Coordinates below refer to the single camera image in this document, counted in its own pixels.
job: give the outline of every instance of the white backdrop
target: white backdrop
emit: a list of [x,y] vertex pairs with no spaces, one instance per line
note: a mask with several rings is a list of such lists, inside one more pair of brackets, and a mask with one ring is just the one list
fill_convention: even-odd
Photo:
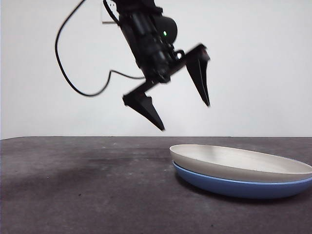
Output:
[[[65,82],[58,27],[78,0],[1,1],[1,138],[20,136],[312,136],[312,1],[156,0],[178,25],[175,47],[208,47],[211,108],[184,68],[148,92],[166,127],[125,107],[142,81],[113,75],[101,96]],[[115,25],[87,0],[64,29],[60,56],[73,83],[97,91],[109,69],[141,72]]]

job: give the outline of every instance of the gray table surface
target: gray table surface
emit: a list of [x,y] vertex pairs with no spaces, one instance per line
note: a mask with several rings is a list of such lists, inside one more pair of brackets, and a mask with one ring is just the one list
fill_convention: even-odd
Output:
[[210,144],[312,164],[312,138],[21,137],[1,141],[2,234],[311,234],[312,189],[230,198],[177,176],[169,147]]

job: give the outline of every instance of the electric cable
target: electric cable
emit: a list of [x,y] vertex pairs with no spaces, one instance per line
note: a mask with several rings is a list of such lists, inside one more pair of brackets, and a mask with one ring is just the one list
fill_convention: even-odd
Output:
[[[94,94],[86,94],[82,91],[80,91],[79,89],[77,89],[73,83],[69,80],[67,74],[65,73],[64,71],[64,68],[62,66],[62,63],[59,59],[59,51],[58,51],[58,44],[59,44],[59,37],[60,37],[60,34],[64,28],[64,26],[66,25],[66,23],[68,22],[68,20],[73,16],[73,14],[81,7],[81,5],[85,2],[86,0],[82,0],[76,7],[75,9],[69,14],[69,16],[66,18],[66,20],[63,22],[62,26],[60,27],[60,29],[58,30],[58,34],[57,34],[57,37],[56,37],[56,40],[55,40],[55,54],[56,54],[56,57],[57,57],[57,61],[58,61],[58,65],[59,65],[59,68],[60,70],[62,71],[62,74],[63,76],[65,77],[67,83],[79,94],[83,95],[83,96],[86,96],[86,97],[95,97],[99,94],[101,94],[105,89],[106,87],[108,86],[109,84],[109,81],[111,79],[111,74],[114,72],[114,73],[117,73],[119,75],[122,75],[122,76],[125,76],[125,77],[128,77],[128,78],[131,78],[131,79],[144,79],[145,77],[132,77],[132,76],[129,76],[129,75],[126,75],[126,74],[123,74],[119,71],[116,71],[116,70],[110,70],[109,71],[109,75],[108,75],[108,79],[106,81],[106,84],[104,85],[104,87],[99,90],[98,92],[94,93]],[[110,10],[110,8],[108,7],[108,4],[106,2],[106,0],[103,0],[103,4],[106,8],[106,10],[108,11],[108,14],[112,17],[112,15],[114,16],[113,12]],[[119,25],[119,21],[117,20],[117,18],[114,16],[112,17],[112,19]]]

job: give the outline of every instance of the plate rim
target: plate rim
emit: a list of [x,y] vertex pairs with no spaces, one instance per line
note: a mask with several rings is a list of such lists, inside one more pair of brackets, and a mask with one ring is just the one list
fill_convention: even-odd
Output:
[[[232,150],[247,151],[247,152],[252,152],[252,153],[259,153],[259,154],[274,156],[274,157],[283,158],[283,159],[287,159],[287,160],[290,160],[290,161],[295,161],[295,162],[298,162],[298,163],[300,163],[300,164],[309,166],[310,169],[311,169],[311,171],[308,172],[308,173],[285,173],[285,172],[269,172],[269,171],[262,171],[262,170],[259,171],[259,170],[246,169],[246,168],[240,168],[240,167],[232,167],[232,166],[227,166],[227,165],[222,165],[222,164],[217,164],[217,163],[213,163],[213,162],[207,162],[207,161],[199,160],[199,159],[196,159],[196,158],[190,158],[190,157],[188,157],[188,156],[178,154],[178,153],[176,153],[175,151],[172,150],[172,147],[174,147],[174,146],[183,146],[183,145],[213,146],[213,147],[227,148],[227,149],[232,149]],[[254,171],[254,172],[272,173],[272,174],[285,174],[285,175],[309,175],[309,174],[312,174],[312,166],[309,165],[309,164],[307,164],[307,163],[305,163],[305,162],[301,162],[301,161],[299,161],[299,160],[296,160],[296,159],[293,159],[293,158],[290,158],[290,157],[283,157],[283,156],[278,156],[278,155],[271,155],[271,154],[262,153],[262,152],[258,152],[258,151],[244,150],[244,149],[239,149],[239,148],[226,147],[226,146],[218,146],[218,145],[205,145],[205,144],[178,144],[178,145],[172,145],[172,146],[170,146],[169,150],[170,150],[170,152],[172,152],[172,153],[174,153],[174,154],[177,154],[177,155],[179,155],[179,156],[182,156],[182,157],[185,157],[185,158],[188,158],[188,159],[191,159],[191,160],[195,160],[195,161],[199,161],[199,162],[204,162],[204,163],[209,163],[209,164],[213,164],[213,165],[217,165],[217,166],[222,166],[222,167],[228,167],[228,168],[234,168],[234,169],[240,169],[240,170],[246,170],[246,171]]]
[[292,184],[300,184],[300,183],[305,183],[305,182],[309,182],[312,180],[312,176],[306,179],[301,179],[301,180],[296,180],[296,181],[287,181],[287,182],[254,182],[254,181],[244,181],[244,180],[234,180],[234,179],[225,179],[225,178],[218,178],[218,177],[214,177],[214,176],[210,176],[210,175],[204,175],[204,174],[200,174],[197,172],[193,172],[190,170],[187,170],[181,166],[179,166],[175,161],[172,160],[172,164],[178,168],[181,169],[187,173],[193,174],[195,176],[199,176],[199,177],[204,177],[204,178],[208,178],[208,179],[214,179],[214,180],[219,180],[219,181],[223,181],[223,182],[231,182],[231,183],[239,183],[239,184],[252,184],[252,185],[292,185]]

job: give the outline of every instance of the plate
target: plate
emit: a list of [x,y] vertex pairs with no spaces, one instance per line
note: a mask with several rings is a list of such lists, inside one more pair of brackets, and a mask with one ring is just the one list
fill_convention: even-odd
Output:
[[312,177],[312,166],[286,157],[212,145],[174,145],[173,160],[199,174],[249,182],[290,182]]
[[175,162],[173,165],[185,181],[201,189],[233,197],[272,199],[296,195],[312,185],[312,177],[299,181],[263,183],[215,178],[186,170]]

